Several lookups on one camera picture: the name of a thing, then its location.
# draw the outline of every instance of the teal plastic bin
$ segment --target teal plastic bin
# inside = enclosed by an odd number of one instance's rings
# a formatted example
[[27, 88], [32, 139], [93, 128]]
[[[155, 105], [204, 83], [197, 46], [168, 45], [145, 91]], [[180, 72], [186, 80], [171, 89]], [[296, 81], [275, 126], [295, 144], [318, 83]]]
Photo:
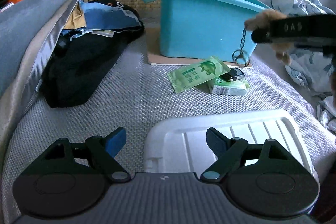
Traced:
[[[161, 54], [232, 62], [244, 21], [264, 9], [269, 7], [258, 0], [161, 0]], [[248, 32], [244, 51], [250, 56], [255, 46]]]

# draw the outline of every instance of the gray woven mat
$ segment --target gray woven mat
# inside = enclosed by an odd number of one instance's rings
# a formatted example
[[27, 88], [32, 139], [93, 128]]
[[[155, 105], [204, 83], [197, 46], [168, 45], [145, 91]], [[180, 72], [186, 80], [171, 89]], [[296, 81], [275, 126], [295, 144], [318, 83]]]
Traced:
[[325, 175], [335, 151], [335, 137], [314, 118], [315, 106], [257, 56], [252, 69], [245, 70], [251, 85], [246, 97], [211, 95], [206, 85], [175, 94], [167, 72], [176, 67], [151, 66], [146, 59], [142, 37], [128, 46], [85, 105], [51, 109], [43, 98], [37, 98], [14, 132], [6, 155], [2, 178], [6, 223], [20, 215], [12, 196], [14, 179], [56, 139], [81, 142], [123, 126], [127, 143], [117, 160], [131, 173], [140, 172], [147, 133], [170, 117], [284, 109], [297, 122], [319, 176]]

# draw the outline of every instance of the key fob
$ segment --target key fob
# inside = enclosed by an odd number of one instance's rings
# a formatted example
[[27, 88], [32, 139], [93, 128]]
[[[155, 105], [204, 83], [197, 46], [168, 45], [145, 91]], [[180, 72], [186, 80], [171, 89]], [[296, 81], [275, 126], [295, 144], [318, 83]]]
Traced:
[[238, 68], [233, 68], [228, 73], [221, 75], [221, 78], [226, 82], [241, 80], [244, 77], [244, 73]]

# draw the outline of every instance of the barcode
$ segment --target barcode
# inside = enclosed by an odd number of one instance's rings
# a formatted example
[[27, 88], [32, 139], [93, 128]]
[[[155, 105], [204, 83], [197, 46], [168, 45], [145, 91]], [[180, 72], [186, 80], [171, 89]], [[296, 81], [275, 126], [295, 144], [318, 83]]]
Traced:
[[227, 95], [230, 92], [230, 88], [226, 88], [224, 86], [214, 86], [212, 93]]

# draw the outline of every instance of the key ring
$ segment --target key ring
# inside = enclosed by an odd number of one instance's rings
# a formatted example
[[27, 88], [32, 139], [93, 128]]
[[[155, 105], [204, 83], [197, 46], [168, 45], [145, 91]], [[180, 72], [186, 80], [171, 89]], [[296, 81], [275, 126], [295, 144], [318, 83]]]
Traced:
[[241, 64], [238, 64], [237, 61], [238, 59], [243, 59], [245, 63], [244, 67], [247, 67], [250, 64], [251, 59], [249, 57], [248, 60], [246, 60], [244, 54], [247, 55], [247, 52], [245, 52], [243, 49], [235, 50], [232, 54], [232, 60], [234, 61], [234, 63], [236, 63], [237, 65], [241, 65]]

